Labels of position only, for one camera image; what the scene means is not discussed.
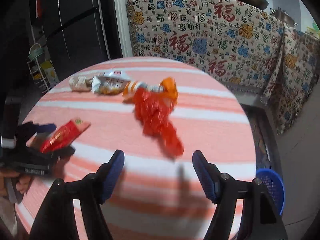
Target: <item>fabric throw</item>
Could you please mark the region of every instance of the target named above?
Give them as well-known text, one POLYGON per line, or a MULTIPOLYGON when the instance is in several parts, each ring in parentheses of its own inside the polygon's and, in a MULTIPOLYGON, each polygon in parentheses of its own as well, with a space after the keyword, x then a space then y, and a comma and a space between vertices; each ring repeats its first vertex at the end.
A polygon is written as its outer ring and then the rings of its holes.
POLYGON ((261 96, 278 133, 318 80, 320 41, 236 0, 127 0, 134 56, 165 57, 261 96))

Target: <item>doorframe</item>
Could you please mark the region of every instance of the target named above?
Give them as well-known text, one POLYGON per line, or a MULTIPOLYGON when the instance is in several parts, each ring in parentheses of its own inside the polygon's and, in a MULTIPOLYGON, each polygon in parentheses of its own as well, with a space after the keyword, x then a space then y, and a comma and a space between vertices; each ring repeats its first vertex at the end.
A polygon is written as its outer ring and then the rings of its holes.
POLYGON ((116 18, 123 57, 132 57, 126 0, 115 0, 116 18))

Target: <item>hand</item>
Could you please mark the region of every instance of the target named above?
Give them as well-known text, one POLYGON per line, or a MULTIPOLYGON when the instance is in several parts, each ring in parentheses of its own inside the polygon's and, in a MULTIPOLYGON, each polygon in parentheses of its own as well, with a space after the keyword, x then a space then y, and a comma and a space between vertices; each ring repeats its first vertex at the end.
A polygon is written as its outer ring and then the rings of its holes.
MULTIPOLYGON (((12 171, 12 170, 8 170, 8 169, 1 169, 0 170, 0 196, 4 197, 7 196, 7 190, 5 188, 5 184, 4 184, 4 178, 17 178, 19 177, 20 174, 18 172, 12 171)), ((28 189, 29 187, 29 183, 30 183, 31 177, 28 175, 22 175, 18 178, 18 182, 16 184, 16 189, 21 193, 24 194, 25 191, 28 189)))

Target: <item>finger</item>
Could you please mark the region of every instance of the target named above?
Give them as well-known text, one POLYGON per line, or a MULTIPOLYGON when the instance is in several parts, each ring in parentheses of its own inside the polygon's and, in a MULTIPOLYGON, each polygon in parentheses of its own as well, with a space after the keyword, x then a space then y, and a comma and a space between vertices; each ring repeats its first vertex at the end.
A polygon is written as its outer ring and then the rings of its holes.
POLYGON ((26 175, 26 174, 23 174, 23 175, 19 178, 19 182, 20 182, 21 184, 29 184, 30 180, 31 180, 31 177, 28 176, 28 175, 26 175))
POLYGON ((21 193, 22 195, 27 191, 28 186, 29 186, 28 184, 22 185, 22 190, 20 190, 20 193, 21 193))
POLYGON ((13 170, 8 170, 8 169, 2 169, 0 170, 0 177, 4 178, 16 178, 20 175, 20 173, 13 171, 13 170))
POLYGON ((24 188, 24 186, 20 182, 17 182, 17 184, 16 184, 17 191, 21 191, 21 190, 23 190, 23 188, 24 188))

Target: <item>blue gripper pad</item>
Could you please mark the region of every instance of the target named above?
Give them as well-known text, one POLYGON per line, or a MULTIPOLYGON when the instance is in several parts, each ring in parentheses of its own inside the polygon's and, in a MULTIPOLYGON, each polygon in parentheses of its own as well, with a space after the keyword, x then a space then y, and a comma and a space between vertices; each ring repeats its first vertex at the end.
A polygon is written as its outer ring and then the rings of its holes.
POLYGON ((116 150, 108 164, 110 164, 111 167, 103 182, 101 203, 104 203, 112 195, 112 192, 116 186, 116 183, 124 166, 124 152, 121 150, 116 150))
POLYGON ((196 171, 198 179, 201 183, 205 196, 213 203, 220 197, 219 194, 219 182, 213 181, 209 171, 210 163, 204 158, 201 151, 197 150, 192 155, 193 168, 196 171))

